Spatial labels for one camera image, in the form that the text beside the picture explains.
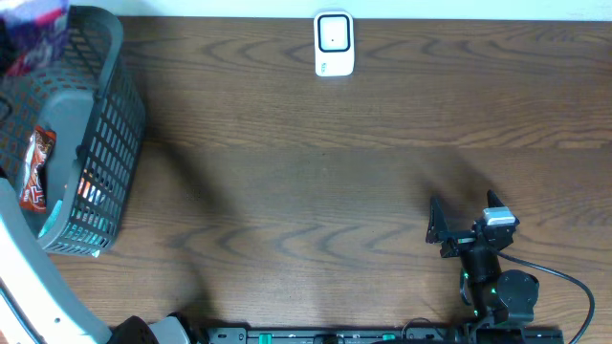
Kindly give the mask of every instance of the wood grain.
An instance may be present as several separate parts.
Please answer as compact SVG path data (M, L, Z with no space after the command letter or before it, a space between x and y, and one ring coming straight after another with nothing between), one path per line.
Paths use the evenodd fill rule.
M612 337L612 24L359 20L355 72L319 78L310 20L122 21L150 118L122 232L53 257L109 324L469 316L428 198L466 226L493 187L521 220L508 252L585 282L583 342ZM536 324L571 338L586 297L530 273Z

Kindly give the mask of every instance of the laundry basket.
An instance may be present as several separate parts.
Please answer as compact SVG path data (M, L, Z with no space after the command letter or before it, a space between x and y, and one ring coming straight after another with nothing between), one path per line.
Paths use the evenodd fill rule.
M120 61L123 32L117 17L72 7L69 18L61 61L0 86L0 166L18 202L33 128L54 130L55 147L41 178L47 212L24 209L22 215L46 251L98 256L118 235L145 113Z

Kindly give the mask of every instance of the black cable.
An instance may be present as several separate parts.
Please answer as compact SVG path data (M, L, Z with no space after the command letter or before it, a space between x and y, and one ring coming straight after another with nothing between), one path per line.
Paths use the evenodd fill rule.
M415 321L417 321L417 320L422 321L422 322L423 322L423 321L425 321L425 322L429 323L429 325L431 325L431 327L433 328L433 330L435 330L435 331L436 331L436 333L437 333L438 335L440 335L440 338L444 339L444 336L443 336L443 335L440 333L440 331L438 330L438 328L437 328L437 327L435 327L435 325L433 325L433 323L432 323L431 321L429 321L429 319L427 319L427 318L423 318L423 317L414 318L414 319L412 319L412 320L408 321L408 322L407 322L407 323L404 325L404 327L402 328L402 339L405 339L405 332L406 332L406 330L408 330L408 329L410 328L410 325L412 325L412 323L414 323L414 322L415 322Z
M4 282L2 280L0 280L0 296L2 296L4 301L7 303L7 305L9 306L9 309L11 309L11 312L14 315L15 319L17 319L17 321L19 322L19 325L21 325L23 330L28 334L28 336L30 337L32 342L34 342L34 344L45 343L45 341L42 339L42 337L40 337L40 335L38 335L36 330L28 322L28 320L26 319L26 317L23 314L23 312L19 309L19 307L17 305L13 304L12 298L11 298L9 292L6 290L6 286L4 285Z
M580 327L580 330L578 331L578 333L576 333L576 335L574 336L574 338L572 338L572 340L570 340L570 344L575 344L578 343L578 341L580 340L580 338L582 337L582 335L586 332L586 329L589 327L589 325L591 324L591 320L593 319L593 314L595 314L595 297L593 296L593 292L591 292L589 290L588 287L586 287L586 285L584 283L582 283L581 281L577 280L576 278L567 275L563 272L559 272L557 270L554 269L549 269L546 267L543 267L541 265L538 264L534 264L531 262L527 262L524 261L522 259L518 259L518 258L514 258L511 255L508 255L506 253L502 253L499 250L497 250L495 247L492 247L491 245L489 245L489 243L487 241L485 241L487 243L488 249L490 251L492 251L493 253L495 253L496 255L509 260L511 262L514 263L518 263L520 265L524 265L525 267L529 267L532 269L538 269L544 272L548 272L556 277L560 277L564 280L570 281L572 283L574 283L575 285L579 286L582 288L582 290L584 290L584 292L586 292L586 296L589 297L589 313L586 315L586 319L584 320L584 322L582 323L582 326Z

